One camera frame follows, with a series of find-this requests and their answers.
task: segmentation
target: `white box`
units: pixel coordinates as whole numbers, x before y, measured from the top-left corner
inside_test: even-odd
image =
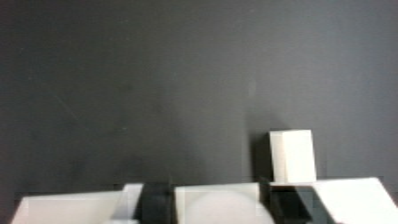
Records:
[[[275,182],[316,181],[311,130],[272,131],[270,146]]]

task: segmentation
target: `gray background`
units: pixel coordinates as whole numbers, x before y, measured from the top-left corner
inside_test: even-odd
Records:
[[[396,40],[394,0],[2,0],[0,221],[27,194],[270,176],[272,129],[394,193]]]

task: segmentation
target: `white block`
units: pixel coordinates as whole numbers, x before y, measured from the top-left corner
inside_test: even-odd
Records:
[[[121,192],[121,199],[112,214],[114,220],[128,220],[137,210],[139,197],[144,184],[126,184]]]
[[[137,220],[108,220],[103,224],[139,224]]]
[[[316,180],[311,130],[270,132],[274,177],[279,183]]]
[[[398,223],[398,208],[377,178],[322,180],[291,184],[272,183],[272,186],[298,186],[314,189],[336,223]]]
[[[110,219],[121,191],[25,197],[11,224],[98,224]]]
[[[197,200],[210,193],[240,193],[252,201],[259,201],[259,185],[258,183],[243,184],[220,184],[220,185],[202,185],[176,187],[176,210],[178,210],[178,220],[183,223],[183,217],[187,215],[187,210],[195,204]]]

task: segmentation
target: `gray surface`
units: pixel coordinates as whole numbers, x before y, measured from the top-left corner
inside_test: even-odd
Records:
[[[27,192],[247,181],[272,128],[398,190],[394,0],[0,4],[3,219]]]

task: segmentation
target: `dark gray wall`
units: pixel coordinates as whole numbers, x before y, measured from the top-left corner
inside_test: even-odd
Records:
[[[0,6],[2,220],[28,193],[268,175],[272,128],[313,129],[322,177],[398,190],[394,0]]]

